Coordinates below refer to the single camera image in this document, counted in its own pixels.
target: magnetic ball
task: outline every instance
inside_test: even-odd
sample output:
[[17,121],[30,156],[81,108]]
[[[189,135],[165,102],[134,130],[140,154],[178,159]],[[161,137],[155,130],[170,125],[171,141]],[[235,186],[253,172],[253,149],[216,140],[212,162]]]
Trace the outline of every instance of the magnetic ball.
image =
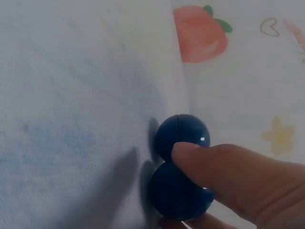
[[186,221],[201,216],[214,195],[194,184],[171,161],[164,162],[153,174],[148,197],[164,217]]
[[203,147],[210,147],[211,143],[206,125],[190,114],[174,115],[161,124],[155,137],[155,151],[164,161],[169,161],[176,142],[190,142]]

